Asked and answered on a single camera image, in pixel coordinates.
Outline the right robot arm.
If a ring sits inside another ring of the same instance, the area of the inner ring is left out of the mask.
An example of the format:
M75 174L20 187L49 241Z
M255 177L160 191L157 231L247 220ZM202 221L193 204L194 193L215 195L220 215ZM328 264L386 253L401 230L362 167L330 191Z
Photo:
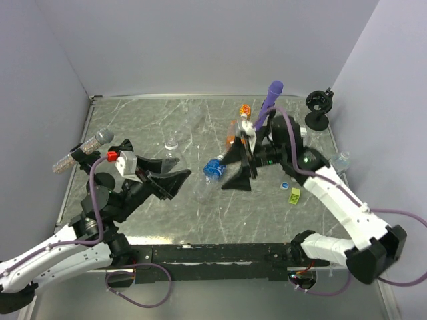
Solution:
M300 126L293 118L273 117L268 126L255 131L252 122L234 125L234 142L221 165L240 162L240 168L222 185L223 190L250 191L251 179L263 166L281 165L306 191L316 197L338 220L349 240L304 231L291 242L294 263L307 265L321 259L343 265L364 284L371 284L399 260L407 234L376 216L340 179L328 160L304 145Z

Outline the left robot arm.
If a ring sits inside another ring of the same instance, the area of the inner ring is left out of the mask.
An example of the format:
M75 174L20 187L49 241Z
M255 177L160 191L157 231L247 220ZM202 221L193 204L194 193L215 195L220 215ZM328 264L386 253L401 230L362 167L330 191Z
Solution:
M125 178L123 189L98 184L96 170L104 161L114 162ZM89 171L89 192L82 214L25 253L1 263L1 313L28 306L50 285L94 269L123 268L133 249L116 223L124 222L152 195L173 199L191 175L175 169L178 159L146 159L131 151L110 151Z

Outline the blue label water bottle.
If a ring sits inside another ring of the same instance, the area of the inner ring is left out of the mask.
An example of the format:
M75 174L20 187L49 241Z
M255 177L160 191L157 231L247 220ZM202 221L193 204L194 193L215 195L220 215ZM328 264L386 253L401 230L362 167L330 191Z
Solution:
M224 175L226 166L220 164L223 158L223 155L218 155L217 157L210 159L203 168L198 187L198 199L201 202L208 200L211 192Z

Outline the clear bottle white cap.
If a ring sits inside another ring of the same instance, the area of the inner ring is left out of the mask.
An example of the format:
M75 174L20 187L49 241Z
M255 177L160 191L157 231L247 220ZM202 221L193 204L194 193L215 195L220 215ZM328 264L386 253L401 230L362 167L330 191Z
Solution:
M164 144L164 158L161 164L161 173L172 173L187 169L187 161L179 148L179 142L171 136Z

